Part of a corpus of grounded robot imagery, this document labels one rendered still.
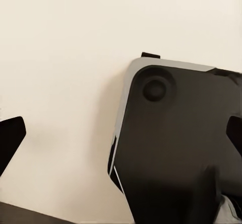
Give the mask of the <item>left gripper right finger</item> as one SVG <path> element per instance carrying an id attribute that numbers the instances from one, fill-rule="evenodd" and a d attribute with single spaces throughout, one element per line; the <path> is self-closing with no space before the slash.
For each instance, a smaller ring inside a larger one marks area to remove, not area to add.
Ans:
<path id="1" fill-rule="evenodd" d="M 242 156 L 242 118 L 230 116 L 226 134 Z"/>

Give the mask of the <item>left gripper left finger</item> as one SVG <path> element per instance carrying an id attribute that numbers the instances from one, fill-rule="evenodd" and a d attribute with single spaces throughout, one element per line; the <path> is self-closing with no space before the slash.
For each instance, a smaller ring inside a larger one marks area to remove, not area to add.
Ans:
<path id="1" fill-rule="evenodd" d="M 0 122 L 0 176 L 26 136 L 23 117 Z"/>

